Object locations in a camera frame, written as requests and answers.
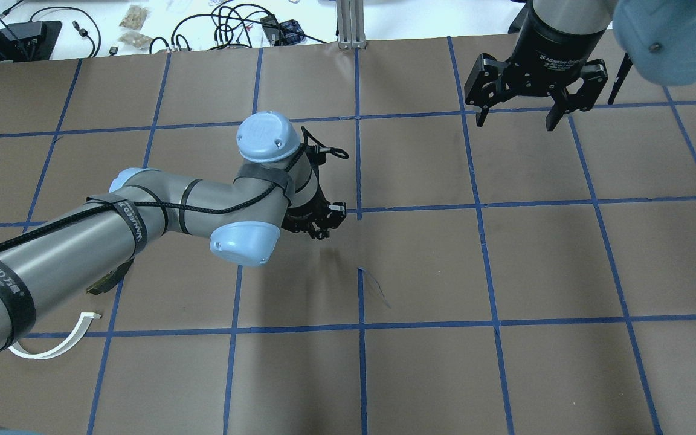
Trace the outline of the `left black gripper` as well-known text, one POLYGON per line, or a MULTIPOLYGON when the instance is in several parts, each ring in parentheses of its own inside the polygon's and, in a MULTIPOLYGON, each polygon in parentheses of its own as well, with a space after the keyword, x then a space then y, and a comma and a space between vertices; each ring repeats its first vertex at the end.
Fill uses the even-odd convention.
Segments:
POLYGON ((346 219, 346 203, 326 199, 320 185, 320 166, 326 163, 328 155, 347 160, 349 154, 324 145, 304 126, 301 132, 303 141, 298 164, 304 166, 297 170, 301 179, 295 181, 294 200, 285 212, 282 229, 323 240, 329 237, 331 229, 339 228, 346 219))

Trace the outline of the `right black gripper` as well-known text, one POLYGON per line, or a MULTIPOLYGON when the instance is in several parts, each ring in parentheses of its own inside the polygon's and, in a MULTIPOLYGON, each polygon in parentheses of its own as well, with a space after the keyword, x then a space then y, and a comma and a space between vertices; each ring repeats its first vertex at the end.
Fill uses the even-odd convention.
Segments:
POLYGON ((504 61, 481 53, 464 84, 467 105, 477 107, 476 127, 491 108, 514 97, 551 97, 545 118, 552 132, 563 116, 589 110, 608 79, 607 66, 591 54, 610 24, 608 1, 528 1, 511 55, 504 61))

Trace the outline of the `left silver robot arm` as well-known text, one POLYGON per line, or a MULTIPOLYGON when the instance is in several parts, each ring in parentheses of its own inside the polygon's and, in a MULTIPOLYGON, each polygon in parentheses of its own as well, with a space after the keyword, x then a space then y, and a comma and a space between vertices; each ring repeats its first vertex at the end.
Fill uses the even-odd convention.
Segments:
POLYGON ((129 168, 105 195, 0 243, 0 351, 79 291, 113 286, 164 234, 204 237, 211 253, 244 267, 266 264, 282 231, 326 239, 346 218, 327 201, 320 166, 348 159, 284 115, 262 111, 239 126, 243 164, 231 184, 129 168))

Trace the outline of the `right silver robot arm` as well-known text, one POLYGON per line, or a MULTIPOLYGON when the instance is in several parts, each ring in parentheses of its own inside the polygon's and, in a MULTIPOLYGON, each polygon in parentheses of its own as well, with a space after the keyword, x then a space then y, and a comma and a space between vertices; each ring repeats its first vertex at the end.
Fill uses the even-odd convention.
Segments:
POLYGON ((528 1, 510 57, 481 53, 463 87, 464 102, 489 110, 514 97, 550 97, 553 131, 563 116, 589 111, 607 85, 607 64, 592 59, 611 28, 624 51, 608 102, 635 69, 660 86, 696 83, 696 1, 528 1))

